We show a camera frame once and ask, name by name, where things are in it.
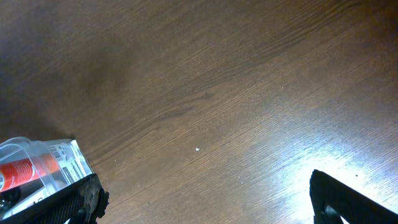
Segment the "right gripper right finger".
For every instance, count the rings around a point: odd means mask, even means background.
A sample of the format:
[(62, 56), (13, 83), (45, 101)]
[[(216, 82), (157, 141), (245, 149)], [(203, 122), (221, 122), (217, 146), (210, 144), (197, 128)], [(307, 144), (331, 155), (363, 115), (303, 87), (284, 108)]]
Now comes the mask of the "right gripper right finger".
[(310, 178), (310, 199), (315, 224), (397, 223), (396, 213), (316, 169)]

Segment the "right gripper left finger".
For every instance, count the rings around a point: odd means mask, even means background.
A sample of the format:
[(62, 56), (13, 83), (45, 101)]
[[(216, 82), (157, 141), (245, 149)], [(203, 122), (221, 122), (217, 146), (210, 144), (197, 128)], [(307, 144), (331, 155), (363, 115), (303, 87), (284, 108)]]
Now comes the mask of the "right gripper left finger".
[(99, 177), (90, 174), (74, 184), (1, 221), (1, 224), (97, 224), (109, 204)]

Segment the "orange tube white cap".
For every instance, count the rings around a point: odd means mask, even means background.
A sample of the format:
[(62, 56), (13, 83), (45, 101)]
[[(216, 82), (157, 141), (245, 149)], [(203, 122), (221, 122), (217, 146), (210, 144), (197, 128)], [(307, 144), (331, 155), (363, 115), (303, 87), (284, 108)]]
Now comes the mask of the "orange tube white cap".
[(51, 154), (1, 164), (1, 192), (58, 171), (58, 163)]

